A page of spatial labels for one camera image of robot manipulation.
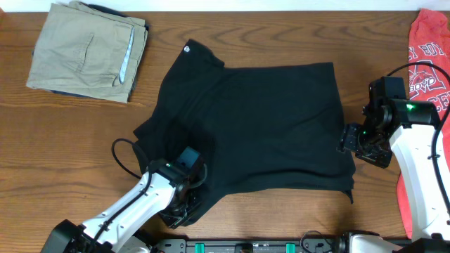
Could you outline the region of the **black polo shirt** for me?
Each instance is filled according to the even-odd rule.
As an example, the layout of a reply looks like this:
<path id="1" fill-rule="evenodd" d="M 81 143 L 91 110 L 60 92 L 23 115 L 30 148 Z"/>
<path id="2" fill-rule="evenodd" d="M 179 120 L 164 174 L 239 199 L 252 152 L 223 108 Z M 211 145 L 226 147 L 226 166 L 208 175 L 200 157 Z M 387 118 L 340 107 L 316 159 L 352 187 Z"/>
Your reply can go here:
<path id="1" fill-rule="evenodd" d="M 189 226 L 230 194 L 292 188 L 351 195 L 354 161 L 337 150 L 343 129 L 332 63 L 227 68 L 189 40 L 134 135 L 140 163 L 175 160 L 186 147 L 204 159 L 207 197 Z"/>

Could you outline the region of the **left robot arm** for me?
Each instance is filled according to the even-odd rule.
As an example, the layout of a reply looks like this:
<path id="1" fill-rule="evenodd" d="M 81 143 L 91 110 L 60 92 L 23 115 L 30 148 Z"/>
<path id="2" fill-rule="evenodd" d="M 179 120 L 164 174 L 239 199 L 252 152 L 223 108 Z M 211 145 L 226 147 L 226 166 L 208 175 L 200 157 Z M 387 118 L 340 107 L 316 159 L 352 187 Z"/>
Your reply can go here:
<path id="1" fill-rule="evenodd" d="M 76 225 L 60 222 L 42 252 L 119 252 L 151 217 L 160 214 L 168 226 L 184 223 L 198 206 L 200 186 L 207 177 L 203 158 L 174 163 L 151 162 L 140 181 L 116 203 L 94 218 Z"/>

